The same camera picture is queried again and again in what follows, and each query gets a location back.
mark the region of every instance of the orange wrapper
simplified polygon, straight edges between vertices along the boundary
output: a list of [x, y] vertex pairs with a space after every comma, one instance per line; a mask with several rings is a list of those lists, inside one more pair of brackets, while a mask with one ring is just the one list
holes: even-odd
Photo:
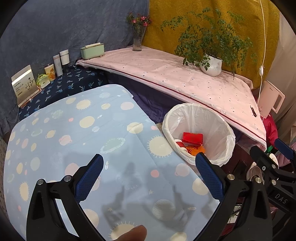
[[200, 152], [205, 153], [204, 146], [187, 146], [186, 149], [188, 153], [193, 156], [196, 156]]

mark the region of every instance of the white plastic bag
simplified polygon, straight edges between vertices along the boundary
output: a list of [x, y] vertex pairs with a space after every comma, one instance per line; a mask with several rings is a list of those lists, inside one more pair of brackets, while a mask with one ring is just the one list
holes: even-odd
[[235, 145], [235, 135], [226, 121], [211, 109], [200, 104], [184, 103], [174, 106], [164, 117], [162, 130], [172, 148], [191, 165], [195, 156], [181, 150], [175, 139], [183, 132], [202, 133], [205, 155], [212, 164], [226, 164]]

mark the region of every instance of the yellow canister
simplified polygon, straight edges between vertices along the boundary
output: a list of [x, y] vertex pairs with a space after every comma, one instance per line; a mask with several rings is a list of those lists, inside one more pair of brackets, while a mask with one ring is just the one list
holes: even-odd
[[48, 75], [50, 81], [55, 79], [54, 64], [48, 64], [44, 67], [45, 73]]

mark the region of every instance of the white bottle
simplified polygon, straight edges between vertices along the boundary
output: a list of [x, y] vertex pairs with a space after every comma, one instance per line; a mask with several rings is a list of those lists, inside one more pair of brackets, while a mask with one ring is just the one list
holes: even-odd
[[61, 51], [59, 53], [59, 55], [61, 56], [61, 62], [62, 62], [63, 72], [64, 73], [69, 72], [70, 71], [69, 50], [66, 49], [64, 51]]
[[62, 70], [62, 65], [61, 65], [61, 60], [59, 58], [59, 54], [53, 56], [54, 59], [54, 68], [56, 71], [56, 75], [61, 76], [63, 74], [63, 70]]

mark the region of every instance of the light blue bedsheet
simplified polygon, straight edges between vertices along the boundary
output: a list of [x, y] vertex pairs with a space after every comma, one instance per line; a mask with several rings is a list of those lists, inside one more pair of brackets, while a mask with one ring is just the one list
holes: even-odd
[[[105, 85], [59, 100], [14, 127], [4, 191], [9, 219], [24, 238], [36, 181], [73, 175], [96, 153], [105, 167], [80, 205], [106, 240], [142, 224], [147, 241], [191, 241], [219, 204], [131, 94]], [[61, 201], [58, 206], [75, 234]]]

